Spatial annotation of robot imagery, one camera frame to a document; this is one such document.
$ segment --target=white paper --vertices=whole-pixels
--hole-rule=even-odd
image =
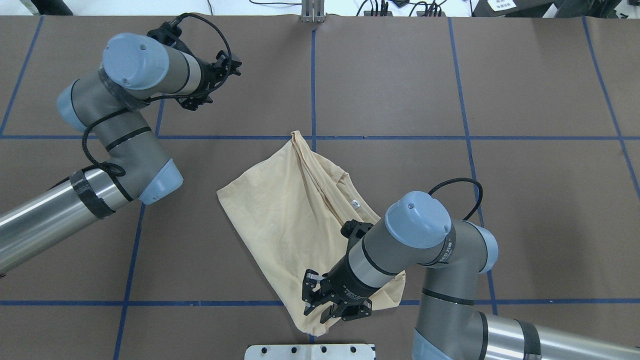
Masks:
[[[513,0],[488,0],[488,2],[489,6],[491,6],[495,12],[501,12],[503,10],[516,7]]]

